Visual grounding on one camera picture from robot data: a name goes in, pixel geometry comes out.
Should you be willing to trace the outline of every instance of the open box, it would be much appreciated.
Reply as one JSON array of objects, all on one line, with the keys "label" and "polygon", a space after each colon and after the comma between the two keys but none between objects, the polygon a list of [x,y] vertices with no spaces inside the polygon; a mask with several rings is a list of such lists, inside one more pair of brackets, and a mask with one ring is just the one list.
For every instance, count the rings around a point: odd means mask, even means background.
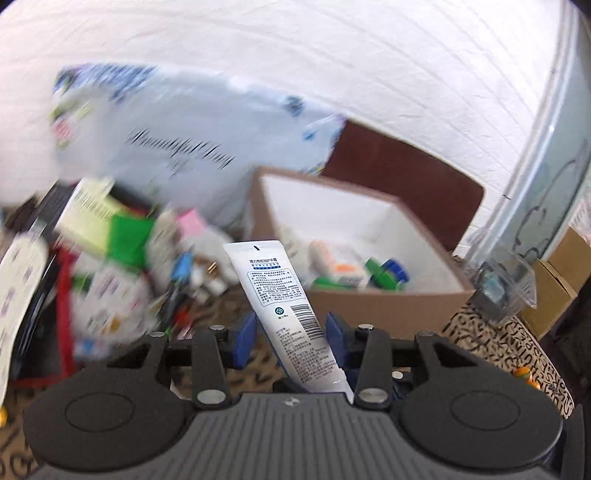
[{"label": "open box", "polygon": [[320,323],[329,311],[350,325],[371,323],[396,338],[439,331],[472,296],[472,285],[434,236],[396,197],[323,177],[262,167],[245,214],[245,239],[279,238],[289,227],[304,242],[350,245],[361,257],[394,258],[410,282],[403,293],[368,288],[306,294]]}]

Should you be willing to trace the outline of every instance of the white wall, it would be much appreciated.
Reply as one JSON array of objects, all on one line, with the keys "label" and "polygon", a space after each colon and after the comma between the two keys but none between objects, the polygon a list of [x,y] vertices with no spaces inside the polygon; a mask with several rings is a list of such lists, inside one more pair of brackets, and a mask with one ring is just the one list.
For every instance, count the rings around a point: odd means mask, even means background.
[{"label": "white wall", "polygon": [[174,63],[314,96],[435,153],[500,198],[527,140],[562,0],[17,0],[0,15],[0,202],[57,177],[66,64]]}]

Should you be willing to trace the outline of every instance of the round black pad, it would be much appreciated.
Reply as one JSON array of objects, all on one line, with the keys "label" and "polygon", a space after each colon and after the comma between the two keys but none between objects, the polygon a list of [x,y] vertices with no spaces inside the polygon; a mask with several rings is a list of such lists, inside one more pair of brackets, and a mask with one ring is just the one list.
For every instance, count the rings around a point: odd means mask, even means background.
[{"label": "round black pad", "polygon": [[105,472],[145,462],[178,437],[184,402],[137,369],[89,368],[24,413],[33,454],[59,468]]},{"label": "round black pad", "polygon": [[408,396],[401,423],[428,453],[487,471],[535,463],[562,429],[545,394],[494,367],[449,369],[428,380]]}]

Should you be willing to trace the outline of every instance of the white tube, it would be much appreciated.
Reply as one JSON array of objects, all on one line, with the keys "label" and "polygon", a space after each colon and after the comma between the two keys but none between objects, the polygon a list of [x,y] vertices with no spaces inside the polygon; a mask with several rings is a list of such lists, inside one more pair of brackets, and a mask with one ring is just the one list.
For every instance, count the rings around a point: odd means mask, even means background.
[{"label": "white tube", "polygon": [[345,372],[281,242],[241,242],[224,249],[287,375],[309,392],[343,392],[352,403]]}]

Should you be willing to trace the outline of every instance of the red strap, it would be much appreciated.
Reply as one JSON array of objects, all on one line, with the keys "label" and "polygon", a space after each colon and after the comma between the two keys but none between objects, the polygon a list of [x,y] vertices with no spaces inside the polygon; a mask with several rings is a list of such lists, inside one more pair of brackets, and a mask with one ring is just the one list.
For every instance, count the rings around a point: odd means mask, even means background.
[{"label": "red strap", "polygon": [[33,377],[33,378],[20,378],[18,380],[10,380],[9,385],[12,388],[43,388],[49,387],[50,385],[58,383],[63,379],[62,375],[51,375],[49,377]]},{"label": "red strap", "polygon": [[57,277],[57,299],[56,299],[56,321],[57,321],[57,344],[60,348],[61,373],[64,377],[73,375],[77,368],[74,363],[74,339],[70,324],[70,289],[72,287],[71,270],[74,255],[68,250],[60,248],[58,253],[60,261],[60,272]]}]

